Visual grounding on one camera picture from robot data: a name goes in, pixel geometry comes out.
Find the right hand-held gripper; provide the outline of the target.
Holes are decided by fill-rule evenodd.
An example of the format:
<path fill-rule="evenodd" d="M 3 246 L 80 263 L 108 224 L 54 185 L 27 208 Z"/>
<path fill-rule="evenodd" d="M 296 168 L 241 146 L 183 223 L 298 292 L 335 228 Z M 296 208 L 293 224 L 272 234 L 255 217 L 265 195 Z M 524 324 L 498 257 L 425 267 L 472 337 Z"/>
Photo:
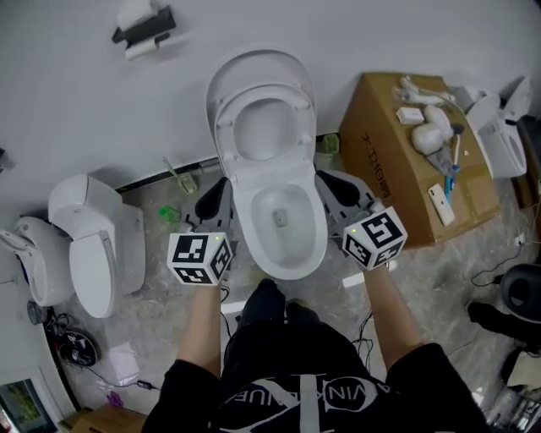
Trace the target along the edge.
<path fill-rule="evenodd" d="M 341 220 L 331 235 L 344 255 L 355 260 L 363 271 L 372 271 L 402 251 L 407 230 L 392 206 L 385 207 L 370 192 L 360 196 L 354 184 L 326 171 L 318 170 L 316 175 L 345 206 L 340 209 Z"/>

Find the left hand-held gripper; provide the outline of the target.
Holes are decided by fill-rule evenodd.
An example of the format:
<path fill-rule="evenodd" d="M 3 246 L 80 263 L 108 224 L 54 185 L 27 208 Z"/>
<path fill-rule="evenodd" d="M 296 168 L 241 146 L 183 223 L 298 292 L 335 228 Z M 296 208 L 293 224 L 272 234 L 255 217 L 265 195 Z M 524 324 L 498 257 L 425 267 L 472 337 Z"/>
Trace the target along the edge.
<path fill-rule="evenodd" d="M 221 208 L 227 177 L 204 193 L 195 204 L 195 214 L 186 213 L 180 225 L 180 233 L 169 237 L 167 267 L 175 277 L 186 285 L 217 286 L 229 268 L 233 250 L 228 238 L 233 211 L 228 218 L 197 224 L 197 217 L 216 217 Z"/>

